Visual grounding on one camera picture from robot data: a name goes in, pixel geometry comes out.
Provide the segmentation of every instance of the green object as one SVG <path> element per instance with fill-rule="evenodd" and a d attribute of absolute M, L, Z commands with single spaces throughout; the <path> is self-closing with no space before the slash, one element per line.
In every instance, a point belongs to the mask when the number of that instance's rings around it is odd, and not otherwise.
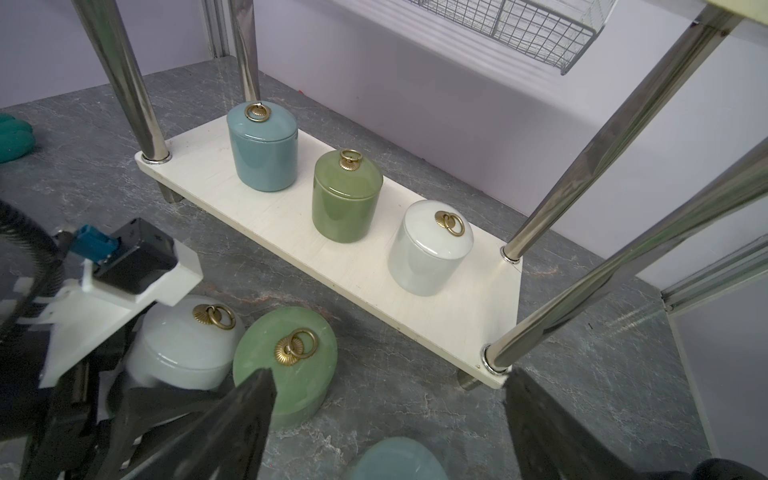
<path fill-rule="evenodd" d="M 299 328 L 315 333 L 317 351 L 294 365 L 280 365 L 275 359 L 275 346 Z M 309 352 L 311 337 L 305 333 L 298 336 Z M 272 369 L 277 398 L 270 429 L 290 429 L 312 418 L 323 404 L 338 356 L 336 335 L 324 318 L 300 306 L 286 306 L 262 316 L 245 332 L 235 351 L 232 375 L 235 385 L 239 385 L 256 369 Z"/>
<path fill-rule="evenodd" d="M 323 236 L 352 243 L 371 227 L 384 176 L 373 161 L 357 152 L 357 165 L 347 162 L 355 170 L 343 167 L 342 152 L 354 151 L 330 151 L 315 164 L 312 222 Z"/>
<path fill-rule="evenodd" d="M 23 157 L 34 147 L 32 126 L 12 115 L 0 113 L 0 164 Z"/>

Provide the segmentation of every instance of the black cable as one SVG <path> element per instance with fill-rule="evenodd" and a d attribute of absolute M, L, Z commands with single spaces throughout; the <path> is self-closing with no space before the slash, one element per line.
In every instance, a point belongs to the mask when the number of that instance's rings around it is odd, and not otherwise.
<path fill-rule="evenodd" d="M 20 301 L 11 316 L 0 325 L 0 345 L 11 341 L 25 326 L 16 326 L 19 317 L 35 317 L 45 305 L 35 303 L 39 296 L 55 296 L 64 282 L 64 254 L 58 245 L 33 219 L 11 204 L 0 200 L 0 238 L 18 245 L 35 264 L 35 282 L 29 295 Z"/>

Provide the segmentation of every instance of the blue connector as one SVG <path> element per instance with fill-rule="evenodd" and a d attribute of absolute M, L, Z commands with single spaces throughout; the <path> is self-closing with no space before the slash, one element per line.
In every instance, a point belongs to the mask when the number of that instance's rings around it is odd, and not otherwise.
<path fill-rule="evenodd" d="M 69 251 L 94 263 L 106 260 L 120 246 L 118 239 L 104 235 L 90 225 L 83 225 L 74 235 Z"/>

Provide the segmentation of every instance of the metal ring base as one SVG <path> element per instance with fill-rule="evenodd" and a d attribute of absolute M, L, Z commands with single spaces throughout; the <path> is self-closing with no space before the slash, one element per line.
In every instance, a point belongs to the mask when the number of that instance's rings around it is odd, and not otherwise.
<path fill-rule="evenodd" d="M 506 254 L 506 253 L 504 253 L 504 247 L 502 247 L 502 248 L 499 250 L 499 252 L 501 252 L 501 253 L 502 253 L 502 258 L 504 259 L 504 261 L 505 261 L 506 263 L 511 263 L 512 265 L 517 265 L 518 263 L 520 263 L 520 261 L 521 261 L 521 260 L 523 260 L 523 258 L 522 258 L 522 257 L 520 257 L 518 260 L 513 260 L 513 259 L 511 259 L 511 258 L 507 257 L 507 254 Z"/>
<path fill-rule="evenodd" d="M 146 158 L 144 156 L 144 152 L 141 152 L 141 161 L 143 161 L 144 163 L 146 163 L 148 165 L 162 165 L 162 164 L 166 163 L 167 161 L 169 161 L 172 157 L 173 157 L 173 155 L 171 155 L 170 152 L 168 152 L 168 156 L 165 157 L 163 160 L 150 160 L 149 158 Z"/>
<path fill-rule="evenodd" d="M 494 376 L 507 376 L 511 371 L 512 367 L 509 366 L 506 369 L 504 369 L 503 372 L 499 372 L 498 370 L 495 370 L 493 367 L 491 367 L 491 364 L 488 363 L 488 357 L 486 356 L 486 353 L 488 352 L 488 347 L 490 347 L 491 344 L 488 343 L 485 346 L 482 347 L 482 350 L 480 350 L 480 361 L 482 361 L 483 366 L 485 369 L 487 369 L 491 375 Z"/>

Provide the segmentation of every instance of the white wall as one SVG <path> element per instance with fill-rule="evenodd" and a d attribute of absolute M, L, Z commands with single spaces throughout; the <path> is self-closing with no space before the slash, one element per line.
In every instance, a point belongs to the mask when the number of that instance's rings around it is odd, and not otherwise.
<path fill-rule="evenodd" d="M 210 60 L 198 0 L 118 0 L 142 74 Z M 70 0 L 2 0 L 0 107 L 107 83 Z"/>
<path fill-rule="evenodd" d="M 768 475 L 768 276 L 672 316 L 714 456 Z"/>
<path fill-rule="evenodd" d="M 690 23 L 619 0 L 562 77 L 511 51 L 450 61 L 435 38 L 447 45 L 463 30 L 437 17 L 427 49 L 326 0 L 256 3 L 263 71 L 524 214 Z M 768 48 L 728 38 L 554 229 L 603 257 L 645 231 L 764 138 L 766 78 Z M 712 226 L 641 277 L 665 287 L 749 243 L 768 232 L 766 207 Z"/>

